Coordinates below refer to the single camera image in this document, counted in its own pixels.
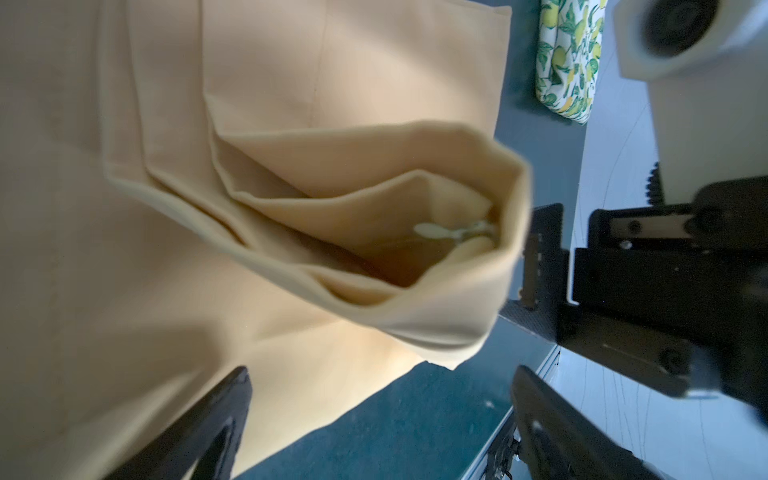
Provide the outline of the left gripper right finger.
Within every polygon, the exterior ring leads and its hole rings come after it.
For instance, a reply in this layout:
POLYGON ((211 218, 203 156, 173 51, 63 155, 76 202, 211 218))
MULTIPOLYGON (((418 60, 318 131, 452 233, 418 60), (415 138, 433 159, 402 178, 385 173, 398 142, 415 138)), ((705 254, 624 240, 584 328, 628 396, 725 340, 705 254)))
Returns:
POLYGON ((533 479, 658 479, 658 471, 619 447, 531 369, 511 387, 520 458, 533 479))

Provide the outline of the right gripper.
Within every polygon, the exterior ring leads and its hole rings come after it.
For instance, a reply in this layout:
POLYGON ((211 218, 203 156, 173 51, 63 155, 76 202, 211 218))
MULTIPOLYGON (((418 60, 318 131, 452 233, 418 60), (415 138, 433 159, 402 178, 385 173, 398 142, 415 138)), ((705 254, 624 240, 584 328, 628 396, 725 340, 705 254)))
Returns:
POLYGON ((499 316, 669 397, 721 392, 765 419, 766 179, 594 211, 565 304, 563 216, 562 204, 533 210, 519 298, 499 316))

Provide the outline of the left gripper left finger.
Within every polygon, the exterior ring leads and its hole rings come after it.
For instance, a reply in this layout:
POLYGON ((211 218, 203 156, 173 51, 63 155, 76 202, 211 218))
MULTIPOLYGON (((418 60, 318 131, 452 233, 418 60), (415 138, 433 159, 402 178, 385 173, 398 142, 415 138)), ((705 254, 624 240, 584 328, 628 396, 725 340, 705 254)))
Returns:
POLYGON ((109 479, 229 479, 252 398, 238 366, 109 479))

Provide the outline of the yellow skirt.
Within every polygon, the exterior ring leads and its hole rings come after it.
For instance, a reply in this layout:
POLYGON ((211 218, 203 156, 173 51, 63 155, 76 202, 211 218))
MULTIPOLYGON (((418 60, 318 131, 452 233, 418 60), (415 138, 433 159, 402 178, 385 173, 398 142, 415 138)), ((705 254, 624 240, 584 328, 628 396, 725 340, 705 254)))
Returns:
POLYGON ((530 221, 513 11, 1 5, 1 475, 100 479, 238 366, 234 469, 489 337, 530 221))

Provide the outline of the lemon print skirt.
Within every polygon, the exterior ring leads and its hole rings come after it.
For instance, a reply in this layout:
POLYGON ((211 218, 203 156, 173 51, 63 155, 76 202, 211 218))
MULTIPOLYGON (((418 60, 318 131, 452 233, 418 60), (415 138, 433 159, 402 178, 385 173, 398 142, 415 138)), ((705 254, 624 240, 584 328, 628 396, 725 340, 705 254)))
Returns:
POLYGON ((595 97, 606 0, 540 2, 535 94, 550 111, 588 122, 595 97))

